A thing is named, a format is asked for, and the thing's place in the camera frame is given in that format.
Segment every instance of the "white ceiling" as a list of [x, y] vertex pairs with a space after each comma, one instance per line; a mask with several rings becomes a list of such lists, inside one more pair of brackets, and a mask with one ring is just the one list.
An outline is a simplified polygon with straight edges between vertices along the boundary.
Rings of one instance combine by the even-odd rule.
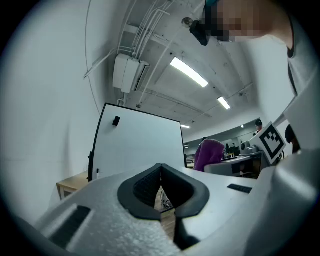
[[[153, 0], [138, 0], [125, 27], [121, 45], [131, 47], [136, 28], [139, 27]], [[161, 6], [165, 1], [159, 0]], [[167, 10], [170, 16], [164, 15], [155, 29], [155, 34], [166, 41], [151, 37], [146, 45], [141, 60], [150, 63], [151, 69], [165, 50], [168, 41], [173, 38], [185, 17], [191, 17], [191, 12], [202, 0], [177, 0]], [[188, 76], [170, 65], [174, 57], [185, 62], [205, 80], [209, 82], [202, 88]], [[136, 108], [149, 76], [146, 77], [140, 91], [131, 92], [127, 107]], [[180, 121], [181, 124], [192, 127], [194, 122], [207, 123], [208, 120], [219, 120], [221, 115], [228, 114], [238, 108], [252, 104], [255, 99], [255, 88], [252, 76], [240, 43], [219, 44], [214, 38], [207, 46], [202, 46], [189, 32], [181, 28], [172, 45], [165, 53], [148, 88], [142, 98], [142, 108], [139, 110], [154, 115]], [[217, 98], [227, 99], [231, 109], [224, 109]]]

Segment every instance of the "black sticker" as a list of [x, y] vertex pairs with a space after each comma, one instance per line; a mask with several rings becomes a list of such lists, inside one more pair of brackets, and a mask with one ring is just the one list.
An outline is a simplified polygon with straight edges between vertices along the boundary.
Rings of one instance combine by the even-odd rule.
[[275, 158], [285, 145], [277, 130], [271, 125], [261, 136], [260, 140], [265, 146], [271, 159]]

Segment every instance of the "fluorescent light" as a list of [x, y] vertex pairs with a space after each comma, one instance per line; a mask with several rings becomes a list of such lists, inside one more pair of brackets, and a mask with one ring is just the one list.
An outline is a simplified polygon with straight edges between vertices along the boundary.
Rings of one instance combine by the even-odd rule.
[[206, 80], [203, 79], [201, 75], [199, 75], [191, 67], [189, 67], [187, 64], [185, 64], [184, 62], [182, 62], [180, 59], [176, 57], [171, 62], [171, 66], [175, 67], [176, 69], [180, 70], [182, 73], [186, 74], [188, 77], [193, 79], [202, 87], [206, 87], [209, 84]]
[[226, 110], [230, 109], [229, 104], [226, 102], [226, 100], [224, 99], [224, 97], [220, 97], [218, 98], [218, 101], [225, 107]]

